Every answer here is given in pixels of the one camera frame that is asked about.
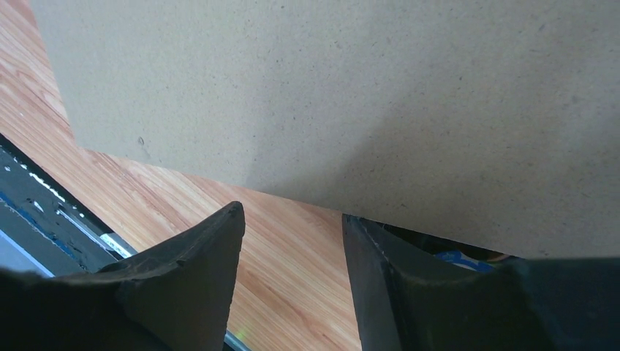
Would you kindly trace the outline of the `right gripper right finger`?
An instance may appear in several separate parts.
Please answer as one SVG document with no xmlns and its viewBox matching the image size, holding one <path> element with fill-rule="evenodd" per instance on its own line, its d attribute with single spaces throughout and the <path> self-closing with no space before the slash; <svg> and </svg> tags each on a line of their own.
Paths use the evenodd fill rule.
<svg viewBox="0 0 620 351">
<path fill-rule="evenodd" d="M 619 259 L 516 260 L 488 273 L 343 215 L 364 350 L 617 350 Z"/>
</svg>

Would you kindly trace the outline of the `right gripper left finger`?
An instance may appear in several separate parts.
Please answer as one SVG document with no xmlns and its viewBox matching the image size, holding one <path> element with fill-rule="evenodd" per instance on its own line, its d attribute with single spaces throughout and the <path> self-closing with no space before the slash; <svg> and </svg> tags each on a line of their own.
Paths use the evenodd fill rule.
<svg viewBox="0 0 620 351">
<path fill-rule="evenodd" d="M 233 201 L 94 273 L 1 270 L 3 350 L 223 350 L 245 233 Z"/>
</svg>

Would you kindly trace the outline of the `wooden backing board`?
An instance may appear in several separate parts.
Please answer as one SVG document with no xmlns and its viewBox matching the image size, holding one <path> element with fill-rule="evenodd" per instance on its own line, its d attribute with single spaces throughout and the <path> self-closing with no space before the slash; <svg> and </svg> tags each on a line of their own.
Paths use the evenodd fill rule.
<svg viewBox="0 0 620 351">
<path fill-rule="evenodd" d="M 521 257 L 619 255 L 617 1 L 32 1 L 76 142 Z"/>
</svg>

